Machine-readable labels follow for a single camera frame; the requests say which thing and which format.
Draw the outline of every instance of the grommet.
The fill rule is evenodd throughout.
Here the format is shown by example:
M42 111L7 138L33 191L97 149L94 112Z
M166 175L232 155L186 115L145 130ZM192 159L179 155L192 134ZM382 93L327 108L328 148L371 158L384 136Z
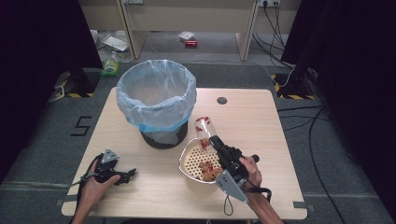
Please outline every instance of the grommet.
M218 103L219 103L220 105L225 105L225 104L227 104L227 98L225 98L225 97L219 97L219 98L218 98Z

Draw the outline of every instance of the human hand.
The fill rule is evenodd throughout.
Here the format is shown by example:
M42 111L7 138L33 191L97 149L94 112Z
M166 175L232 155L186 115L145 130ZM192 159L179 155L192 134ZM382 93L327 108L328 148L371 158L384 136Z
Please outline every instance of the human hand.
M90 173L95 172L96 160L90 169ZM98 203L110 186L114 185L120 179L120 175L111 176L105 183L99 183L93 176L87 178L82 188L81 198L78 203L77 211L73 217L73 224L83 224L87 222L88 214L92 207Z
M93 163L90 173L95 172L97 162L98 160ZM82 189L79 203L85 203L89 207L94 206L103 198L103 195L107 189L114 185L114 183L116 183L119 179L120 175L113 175L105 183L99 183L93 176L89 177L85 182L84 188Z
M251 157L241 157L239 160L247 168L248 172L248 182L242 186L242 189L259 188L262 184L262 172L260 172L256 162Z

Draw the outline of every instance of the wooden table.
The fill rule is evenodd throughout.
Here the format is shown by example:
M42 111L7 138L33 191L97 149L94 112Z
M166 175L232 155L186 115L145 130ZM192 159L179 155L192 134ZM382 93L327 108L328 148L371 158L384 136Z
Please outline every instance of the wooden table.
M218 104L219 97L227 98L227 104ZM195 187L192 188L188 178L178 170L184 146L196 137L193 122L202 116L211 118L226 145L240 148L247 156L260 156L262 186L273 192L271 204L281 218L306 218L306 209L293 206L293 202L304 199L271 92L238 89L197 89L197 102L184 142L170 149L155 149L126 121L117 106L114 88L73 182L79 180L92 159L107 147L120 155L117 171L137 168L138 173L129 184L110 188L105 200L92 209L91 216L256 219L246 204L234 198L231 198L233 214L226 216L223 212L226 195L220 189L195 185L201 190L194 191ZM78 187L73 187L68 195L77 191ZM73 216L75 208L76 202L67 202L62 212Z

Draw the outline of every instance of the light blue plastic bag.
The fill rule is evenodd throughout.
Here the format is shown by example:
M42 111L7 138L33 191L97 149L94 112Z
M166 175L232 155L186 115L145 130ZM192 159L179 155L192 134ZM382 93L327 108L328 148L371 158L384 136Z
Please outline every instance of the light blue plastic bag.
M168 134L190 118L195 102L195 76L168 60L135 65L117 85L117 105L128 122L165 144L174 144Z

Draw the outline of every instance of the white colander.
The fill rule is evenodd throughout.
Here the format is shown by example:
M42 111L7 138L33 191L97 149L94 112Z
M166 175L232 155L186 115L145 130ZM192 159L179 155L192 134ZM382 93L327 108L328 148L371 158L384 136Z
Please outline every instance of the white colander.
M218 154L216 152L202 153L199 147L198 138L193 138L186 147L184 147L184 150L178 159L178 169L189 179L203 184L215 184L215 181L206 182L203 179L202 169L199 167L199 164L200 162L206 161L211 161L214 168L221 168Z

